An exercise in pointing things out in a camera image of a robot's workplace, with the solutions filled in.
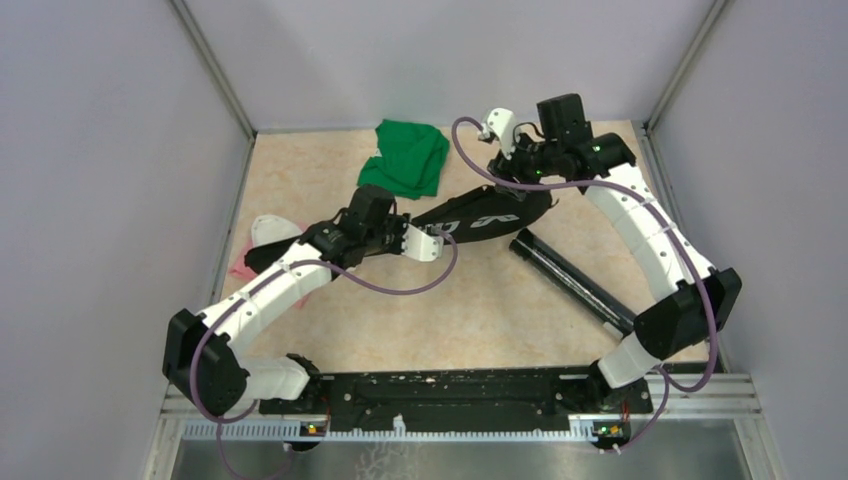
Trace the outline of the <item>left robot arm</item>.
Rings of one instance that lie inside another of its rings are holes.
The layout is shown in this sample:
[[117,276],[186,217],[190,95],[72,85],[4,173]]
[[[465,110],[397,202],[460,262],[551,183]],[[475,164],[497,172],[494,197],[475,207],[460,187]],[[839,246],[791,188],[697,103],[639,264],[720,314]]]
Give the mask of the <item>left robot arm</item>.
[[409,218],[389,191],[365,185],[331,220],[315,223],[256,278],[198,313],[168,323],[163,374],[206,417],[223,419],[241,400],[283,400],[297,413],[319,404],[320,386],[305,360],[250,360],[247,347],[273,321],[363,258],[401,250]]

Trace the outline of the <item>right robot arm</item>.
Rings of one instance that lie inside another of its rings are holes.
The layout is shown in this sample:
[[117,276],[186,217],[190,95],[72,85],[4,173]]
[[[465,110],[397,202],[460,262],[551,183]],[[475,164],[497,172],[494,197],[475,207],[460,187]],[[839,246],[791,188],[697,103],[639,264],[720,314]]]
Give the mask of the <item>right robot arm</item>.
[[626,386],[723,329],[742,281],[734,269],[717,269],[691,245],[654,197],[624,140],[594,134],[578,94],[541,101],[537,112],[537,140],[521,132],[510,110],[493,108],[483,117],[481,140],[500,144],[489,171],[521,184],[548,176],[577,183],[618,232],[656,301],[637,315],[633,332],[597,361],[600,376],[586,385],[589,404],[612,412],[626,400]]

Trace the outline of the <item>black racket bag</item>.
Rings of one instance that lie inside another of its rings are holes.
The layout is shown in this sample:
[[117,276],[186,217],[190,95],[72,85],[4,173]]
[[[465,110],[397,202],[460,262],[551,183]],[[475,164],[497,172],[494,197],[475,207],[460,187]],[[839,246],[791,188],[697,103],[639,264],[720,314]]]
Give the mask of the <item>black racket bag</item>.
[[377,230],[389,215],[409,215],[409,224],[431,235],[445,232],[462,244],[517,232],[536,222],[553,206],[548,191],[514,195],[502,187],[484,185],[411,217],[397,212],[396,199],[388,190],[365,185],[356,189],[350,204],[340,209],[333,219],[309,226],[297,238],[254,247],[247,252],[245,261],[260,274],[294,243],[308,243],[319,250],[323,260],[349,268],[371,256]]

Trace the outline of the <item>black shuttlecock tube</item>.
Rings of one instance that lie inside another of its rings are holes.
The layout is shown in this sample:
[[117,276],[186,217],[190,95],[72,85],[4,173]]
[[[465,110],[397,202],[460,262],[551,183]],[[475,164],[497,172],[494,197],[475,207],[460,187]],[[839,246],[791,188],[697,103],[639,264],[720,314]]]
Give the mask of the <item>black shuttlecock tube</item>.
[[509,250],[579,302],[614,338],[633,332],[636,314],[631,309],[529,229],[517,234]]

